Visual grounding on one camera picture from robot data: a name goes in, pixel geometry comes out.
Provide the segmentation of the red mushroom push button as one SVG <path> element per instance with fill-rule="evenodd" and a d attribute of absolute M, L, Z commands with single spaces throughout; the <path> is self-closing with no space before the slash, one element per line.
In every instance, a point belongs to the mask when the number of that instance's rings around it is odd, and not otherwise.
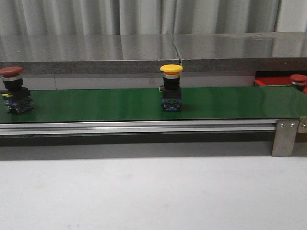
<path fill-rule="evenodd" d="M 307 76 L 302 74 L 293 74 L 290 76 L 291 84 L 298 90 L 304 91 L 307 84 Z"/>
<path fill-rule="evenodd" d="M 0 69 L 2 81 L 6 91 L 1 95 L 4 99 L 4 105 L 10 113 L 21 114 L 33 106 L 30 90 L 23 87 L 23 79 L 20 73 L 24 69 L 20 66 L 3 67 Z"/>

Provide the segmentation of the green conveyor belt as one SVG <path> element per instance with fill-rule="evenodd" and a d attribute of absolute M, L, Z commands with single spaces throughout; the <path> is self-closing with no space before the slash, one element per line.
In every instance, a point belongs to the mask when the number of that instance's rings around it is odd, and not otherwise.
<path fill-rule="evenodd" d="M 32 90 L 33 109 L 0 108 L 2 123 L 196 119 L 278 119 L 307 114 L 307 97 L 291 86 L 182 89 L 182 109 L 164 111 L 154 88 Z"/>

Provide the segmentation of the grey stone shelf slab left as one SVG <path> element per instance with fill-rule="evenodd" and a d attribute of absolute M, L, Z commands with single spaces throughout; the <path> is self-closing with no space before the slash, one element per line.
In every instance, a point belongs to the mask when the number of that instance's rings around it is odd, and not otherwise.
<path fill-rule="evenodd" d="M 170 35 L 13 35 L 0 38 L 0 65 L 25 74 L 157 73 L 180 63 Z"/>

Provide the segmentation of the grey stone shelf slab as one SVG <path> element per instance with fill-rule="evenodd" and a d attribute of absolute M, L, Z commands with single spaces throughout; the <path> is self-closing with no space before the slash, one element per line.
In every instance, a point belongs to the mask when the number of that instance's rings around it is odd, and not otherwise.
<path fill-rule="evenodd" d="M 0 38 L 0 65 L 25 74 L 157 73 L 180 63 L 170 35 L 13 35 Z"/>
<path fill-rule="evenodd" d="M 257 72 L 307 69 L 305 32 L 177 34 L 186 72 Z"/>

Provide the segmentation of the red plastic tray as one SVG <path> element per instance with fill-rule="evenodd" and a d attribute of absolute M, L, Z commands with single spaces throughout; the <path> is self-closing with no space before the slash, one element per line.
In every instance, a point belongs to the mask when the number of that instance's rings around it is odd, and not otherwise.
<path fill-rule="evenodd" d="M 293 74 L 307 75 L 306 70 L 298 71 L 257 71 L 255 74 L 254 85 L 255 86 L 281 86 L 291 85 L 290 76 Z M 304 94 L 307 93 L 307 86 L 305 87 Z"/>

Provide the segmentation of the grey stone shelf slab right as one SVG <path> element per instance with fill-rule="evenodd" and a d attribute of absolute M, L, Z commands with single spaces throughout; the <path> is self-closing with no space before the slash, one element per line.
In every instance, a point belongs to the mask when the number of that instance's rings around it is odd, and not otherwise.
<path fill-rule="evenodd" d="M 307 69 L 305 32 L 177 34 L 186 72 L 257 72 Z"/>

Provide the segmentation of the grey curtain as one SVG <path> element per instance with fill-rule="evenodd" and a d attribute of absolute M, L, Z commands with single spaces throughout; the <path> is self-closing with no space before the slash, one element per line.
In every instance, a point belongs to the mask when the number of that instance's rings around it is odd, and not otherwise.
<path fill-rule="evenodd" d="M 1 35 L 304 32 L 304 0 L 3 0 Z"/>

